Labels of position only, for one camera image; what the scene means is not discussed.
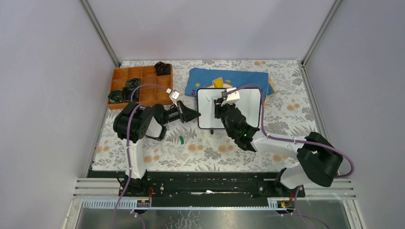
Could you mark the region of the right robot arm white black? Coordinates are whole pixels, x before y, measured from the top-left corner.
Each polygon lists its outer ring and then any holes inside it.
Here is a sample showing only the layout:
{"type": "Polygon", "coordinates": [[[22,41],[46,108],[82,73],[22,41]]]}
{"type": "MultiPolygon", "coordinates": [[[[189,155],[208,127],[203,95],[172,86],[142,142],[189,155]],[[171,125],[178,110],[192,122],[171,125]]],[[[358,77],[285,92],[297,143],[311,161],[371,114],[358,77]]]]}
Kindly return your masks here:
{"type": "Polygon", "coordinates": [[[258,127],[249,125],[235,104],[215,99],[214,117],[220,119],[225,131],[244,151],[270,152],[296,159],[299,165],[283,168],[274,183],[275,193],[285,197],[300,185],[316,184],[330,187],[343,161],[342,155],[319,133],[305,137],[266,136],[258,127]]]}

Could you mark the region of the white board with black frame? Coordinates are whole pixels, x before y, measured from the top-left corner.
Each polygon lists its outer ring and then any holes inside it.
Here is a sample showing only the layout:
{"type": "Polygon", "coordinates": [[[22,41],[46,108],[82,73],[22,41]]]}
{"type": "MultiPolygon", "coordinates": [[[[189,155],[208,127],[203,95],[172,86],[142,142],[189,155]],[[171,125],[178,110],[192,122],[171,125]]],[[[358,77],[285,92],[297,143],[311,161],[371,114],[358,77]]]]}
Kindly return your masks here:
{"type": "Polygon", "coordinates": [[[244,88],[239,91],[240,99],[236,108],[226,112],[225,119],[214,117],[214,99],[221,98],[226,88],[203,88],[197,91],[197,109],[200,129],[225,129],[234,136],[251,137],[258,131],[261,112],[261,91],[257,88],[244,88]]]}

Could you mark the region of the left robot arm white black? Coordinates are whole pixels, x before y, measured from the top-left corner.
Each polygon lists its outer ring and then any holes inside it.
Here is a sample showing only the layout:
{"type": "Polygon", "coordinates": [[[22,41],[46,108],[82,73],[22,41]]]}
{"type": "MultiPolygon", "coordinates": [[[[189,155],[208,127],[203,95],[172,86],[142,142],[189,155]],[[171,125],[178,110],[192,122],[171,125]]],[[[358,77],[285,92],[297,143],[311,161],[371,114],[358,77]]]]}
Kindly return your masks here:
{"type": "Polygon", "coordinates": [[[167,132],[166,124],[176,120],[187,123],[200,116],[201,113],[186,107],[182,101],[168,109],[162,104],[144,106],[130,102],[117,115],[113,130],[125,143],[125,174],[133,179],[129,188],[136,196],[143,196],[148,191],[147,181],[142,179],[147,170],[143,162],[143,138],[161,141],[167,132]]]}

